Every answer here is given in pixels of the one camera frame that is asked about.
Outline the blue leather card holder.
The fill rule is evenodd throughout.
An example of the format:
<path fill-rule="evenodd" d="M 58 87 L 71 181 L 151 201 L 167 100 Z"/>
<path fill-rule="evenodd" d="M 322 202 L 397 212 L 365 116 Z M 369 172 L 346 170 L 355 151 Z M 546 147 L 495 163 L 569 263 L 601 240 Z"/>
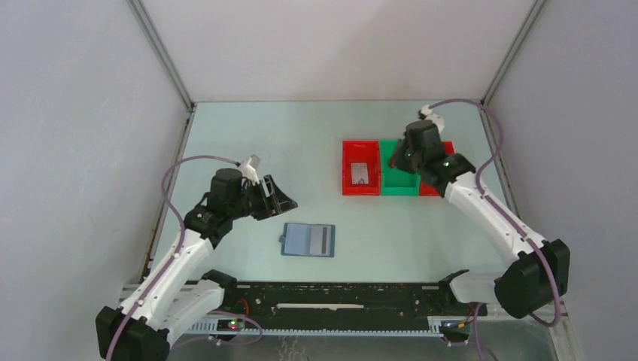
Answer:
<path fill-rule="evenodd" d="M 313 225 L 331 228 L 331 248 L 327 256 L 313 256 L 309 253 L 310 229 Z M 333 258 L 335 253 L 336 227 L 328 224 L 285 223 L 284 231 L 279 238 L 281 255 Z"/>

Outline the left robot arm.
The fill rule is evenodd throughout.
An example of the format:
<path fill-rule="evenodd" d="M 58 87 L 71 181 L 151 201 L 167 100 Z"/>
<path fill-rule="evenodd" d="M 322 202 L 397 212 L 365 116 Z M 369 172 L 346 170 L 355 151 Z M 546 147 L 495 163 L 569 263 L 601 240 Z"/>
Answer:
<path fill-rule="evenodd" d="M 271 175 L 222 168 L 210 190 L 181 221 L 180 231 L 159 265 L 117 308 L 96 317 L 99 354 L 105 360 L 165 360 L 175 342 L 199 319 L 238 303 L 235 278 L 212 272 L 185 296 L 178 294 L 193 270 L 244 217 L 265 220 L 297 208 Z"/>

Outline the white credit card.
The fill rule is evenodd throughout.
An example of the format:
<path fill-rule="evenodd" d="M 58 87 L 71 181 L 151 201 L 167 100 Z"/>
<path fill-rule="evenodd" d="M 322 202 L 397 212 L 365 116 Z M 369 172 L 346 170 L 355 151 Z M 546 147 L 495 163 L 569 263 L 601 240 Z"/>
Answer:
<path fill-rule="evenodd" d="M 351 182 L 353 185 L 368 185 L 369 172 L 365 162 L 351 163 Z"/>

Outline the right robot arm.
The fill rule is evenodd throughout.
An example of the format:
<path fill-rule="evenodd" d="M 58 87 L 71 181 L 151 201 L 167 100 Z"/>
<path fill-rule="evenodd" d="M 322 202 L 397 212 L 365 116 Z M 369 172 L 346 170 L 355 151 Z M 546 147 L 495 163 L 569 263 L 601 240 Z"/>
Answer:
<path fill-rule="evenodd" d="M 437 295 L 442 311 L 457 314 L 467 303 L 497 303 L 509 316 L 522 319 L 554 303 L 554 316 L 559 318 L 569 278 L 568 246 L 533 231 L 485 187 L 468 159 L 446 153 L 436 123 L 408 124 L 389 165 L 418 174 L 438 196 L 479 225 L 506 267 L 501 275 L 462 271 L 451 276 L 449 287 Z"/>

